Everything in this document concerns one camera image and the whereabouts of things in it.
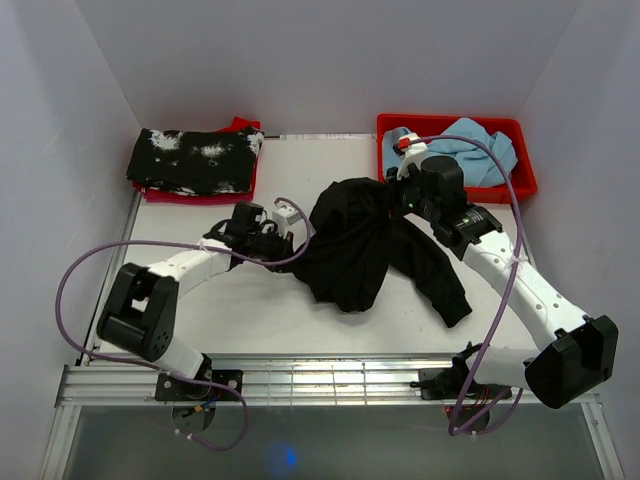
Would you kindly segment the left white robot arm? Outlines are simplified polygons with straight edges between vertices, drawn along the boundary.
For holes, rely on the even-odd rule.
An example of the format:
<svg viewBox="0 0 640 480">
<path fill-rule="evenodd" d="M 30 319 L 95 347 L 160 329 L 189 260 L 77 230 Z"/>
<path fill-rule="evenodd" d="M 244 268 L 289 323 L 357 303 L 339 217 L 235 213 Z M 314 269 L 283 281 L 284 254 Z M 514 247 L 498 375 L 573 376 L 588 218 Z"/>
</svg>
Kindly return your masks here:
<svg viewBox="0 0 640 480">
<path fill-rule="evenodd" d="M 205 397 L 212 387 L 210 361 L 174 333 L 178 300 L 245 257 L 267 263 L 290 258 L 289 227 L 300 219 L 300 212 L 286 203 L 266 218 L 261 206 L 240 202 L 229 219 L 201 237 L 196 249 L 148 266 L 123 265 L 99 318 L 98 337 L 177 374 L 177 386 L 188 398 Z"/>
</svg>

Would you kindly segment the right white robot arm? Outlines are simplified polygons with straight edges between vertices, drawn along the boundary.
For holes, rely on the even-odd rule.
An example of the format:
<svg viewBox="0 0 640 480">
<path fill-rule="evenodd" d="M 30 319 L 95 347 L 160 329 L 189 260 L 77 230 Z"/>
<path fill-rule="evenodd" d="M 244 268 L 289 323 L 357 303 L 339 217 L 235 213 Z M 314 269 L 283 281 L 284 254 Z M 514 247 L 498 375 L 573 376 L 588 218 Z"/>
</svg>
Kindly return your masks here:
<svg viewBox="0 0 640 480">
<path fill-rule="evenodd" d="M 474 397 L 487 385 L 531 391 L 558 409 L 607 381 L 619 330 L 606 315 L 594 318 L 564 298 L 531 265 L 518 259 L 509 235 L 485 207 L 468 201 L 463 172 L 445 156 L 388 169 L 393 207 L 429 222 L 444 247 L 478 273 L 528 330 L 533 351 L 468 345 L 422 386 L 434 398 Z"/>
</svg>

